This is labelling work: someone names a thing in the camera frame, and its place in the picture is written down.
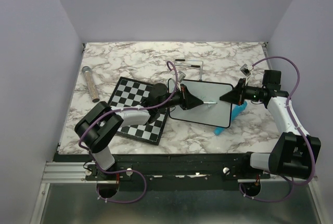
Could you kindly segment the white green marker pen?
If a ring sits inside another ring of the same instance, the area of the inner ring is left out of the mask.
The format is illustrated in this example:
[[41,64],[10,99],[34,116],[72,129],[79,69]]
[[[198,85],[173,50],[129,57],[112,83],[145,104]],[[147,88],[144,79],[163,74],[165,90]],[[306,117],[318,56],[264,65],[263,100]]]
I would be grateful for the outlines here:
[[203,104],[217,104],[217,102],[214,102],[214,101],[204,101]]

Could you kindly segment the black framed whiteboard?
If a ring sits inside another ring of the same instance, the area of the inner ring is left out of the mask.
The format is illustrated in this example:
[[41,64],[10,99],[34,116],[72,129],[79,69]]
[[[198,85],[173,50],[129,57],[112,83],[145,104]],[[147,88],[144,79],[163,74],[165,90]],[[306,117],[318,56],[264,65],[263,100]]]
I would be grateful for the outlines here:
[[182,83],[187,86],[190,93],[202,101],[214,101],[217,104],[202,104],[190,110],[182,110],[176,106],[170,111],[170,118],[215,127],[230,126],[232,104],[220,101],[220,96],[231,91],[234,88],[232,84],[187,79]]

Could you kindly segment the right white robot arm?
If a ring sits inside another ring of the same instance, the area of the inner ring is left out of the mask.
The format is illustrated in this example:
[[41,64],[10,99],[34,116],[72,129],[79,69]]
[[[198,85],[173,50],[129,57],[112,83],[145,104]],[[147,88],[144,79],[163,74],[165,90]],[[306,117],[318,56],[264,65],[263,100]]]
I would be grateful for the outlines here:
[[318,157],[321,142],[301,127],[294,115],[288,92],[281,90],[281,72],[266,70],[262,87],[249,86],[241,78],[234,89],[220,96],[220,100],[242,105],[245,100],[261,102],[273,116],[280,137],[270,153],[249,154],[239,165],[240,174],[251,178],[258,169],[274,175],[310,179]]

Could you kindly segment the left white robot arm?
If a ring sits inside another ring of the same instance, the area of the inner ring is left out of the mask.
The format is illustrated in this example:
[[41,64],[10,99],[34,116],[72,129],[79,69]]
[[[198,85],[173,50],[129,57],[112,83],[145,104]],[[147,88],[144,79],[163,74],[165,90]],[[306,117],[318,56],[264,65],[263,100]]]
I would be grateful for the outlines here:
[[115,175],[115,159],[108,145],[119,128],[153,123],[161,111],[179,106],[190,110],[203,105],[204,102],[192,95],[187,86],[180,84],[169,93],[165,84],[155,84],[147,97],[133,107],[112,108],[106,102],[96,104],[75,126],[79,136],[79,146],[90,152],[97,162],[97,173],[104,180]]

